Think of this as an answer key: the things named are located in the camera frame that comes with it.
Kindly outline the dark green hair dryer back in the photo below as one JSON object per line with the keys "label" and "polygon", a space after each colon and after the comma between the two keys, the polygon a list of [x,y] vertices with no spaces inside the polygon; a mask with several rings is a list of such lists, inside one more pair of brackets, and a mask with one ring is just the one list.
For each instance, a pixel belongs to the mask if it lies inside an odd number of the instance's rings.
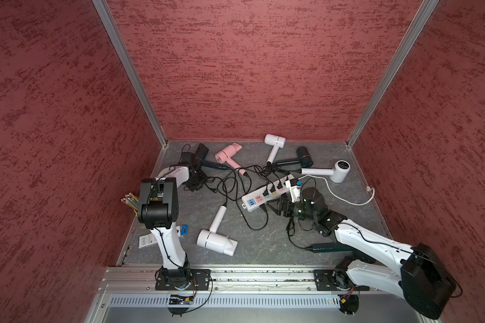
{"label": "dark green hair dryer back", "polygon": [[296,150],[296,158],[278,160],[273,163],[277,167],[297,165],[301,168],[311,168],[313,164],[311,154],[305,146],[301,146]]}

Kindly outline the white power strip coloured sockets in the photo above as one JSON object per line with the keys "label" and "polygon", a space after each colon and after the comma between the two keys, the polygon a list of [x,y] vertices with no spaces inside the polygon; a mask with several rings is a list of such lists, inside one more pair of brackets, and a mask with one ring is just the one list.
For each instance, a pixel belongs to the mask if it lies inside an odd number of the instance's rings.
{"label": "white power strip coloured sockets", "polygon": [[242,208],[248,212],[252,212],[268,201],[273,201],[283,194],[290,191],[290,182],[295,180],[292,174],[289,174],[275,182],[264,185],[253,192],[242,196]]}

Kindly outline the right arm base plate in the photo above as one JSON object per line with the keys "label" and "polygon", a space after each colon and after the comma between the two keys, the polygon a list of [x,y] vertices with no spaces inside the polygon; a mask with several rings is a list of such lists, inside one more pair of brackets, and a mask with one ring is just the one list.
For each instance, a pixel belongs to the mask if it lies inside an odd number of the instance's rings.
{"label": "right arm base plate", "polygon": [[345,271],[336,270],[314,270],[314,281],[318,292],[368,292],[367,286],[354,284]]}

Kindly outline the white round hair dryer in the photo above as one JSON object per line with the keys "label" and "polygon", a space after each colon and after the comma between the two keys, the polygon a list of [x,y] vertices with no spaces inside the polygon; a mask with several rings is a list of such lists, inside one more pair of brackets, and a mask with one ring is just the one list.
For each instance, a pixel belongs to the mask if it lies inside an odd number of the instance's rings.
{"label": "white round hair dryer", "polygon": [[329,168],[302,168],[302,175],[310,176],[329,176],[334,183],[342,183],[350,172],[350,164],[346,160],[339,160],[334,167]]}

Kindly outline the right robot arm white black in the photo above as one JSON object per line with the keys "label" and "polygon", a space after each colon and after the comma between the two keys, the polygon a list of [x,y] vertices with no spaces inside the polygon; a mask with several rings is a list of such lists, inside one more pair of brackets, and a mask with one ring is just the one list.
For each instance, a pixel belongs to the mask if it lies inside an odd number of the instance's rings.
{"label": "right robot arm white black", "polygon": [[345,314],[357,311],[356,292],[368,287],[400,297],[422,316],[437,320],[458,287],[431,247],[396,242],[358,225],[329,209],[314,187],[295,201],[283,194],[268,205],[277,215],[307,220],[323,237],[333,238],[331,252],[352,249],[354,256],[345,257],[330,277],[315,274],[328,288],[342,292],[339,303]]}

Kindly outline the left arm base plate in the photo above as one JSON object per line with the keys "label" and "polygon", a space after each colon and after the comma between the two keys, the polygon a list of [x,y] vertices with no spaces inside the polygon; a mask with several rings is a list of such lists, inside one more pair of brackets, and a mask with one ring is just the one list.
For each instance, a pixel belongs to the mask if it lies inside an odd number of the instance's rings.
{"label": "left arm base plate", "polygon": [[165,269],[155,274],[157,291],[207,291],[212,286],[211,270]]}

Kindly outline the white hair dryer front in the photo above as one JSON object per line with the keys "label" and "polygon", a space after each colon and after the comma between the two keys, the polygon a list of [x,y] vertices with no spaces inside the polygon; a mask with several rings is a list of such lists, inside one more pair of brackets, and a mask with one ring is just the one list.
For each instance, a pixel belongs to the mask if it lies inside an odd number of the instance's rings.
{"label": "white hair dryer front", "polygon": [[196,245],[232,257],[237,249],[238,242],[218,234],[218,228],[224,219],[226,210],[226,205],[220,206],[210,228],[199,233]]}

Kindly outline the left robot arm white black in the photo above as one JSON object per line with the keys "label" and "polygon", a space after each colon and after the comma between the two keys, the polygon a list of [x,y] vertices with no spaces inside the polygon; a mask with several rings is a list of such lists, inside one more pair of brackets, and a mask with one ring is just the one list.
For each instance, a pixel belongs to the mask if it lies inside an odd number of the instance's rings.
{"label": "left robot arm white black", "polygon": [[202,159],[186,152],[177,164],[169,166],[161,175],[141,182],[137,218],[156,238],[162,256],[158,281],[179,285],[193,279],[176,227],[179,216],[178,188],[185,184],[192,191],[201,186],[206,179],[201,167]]}

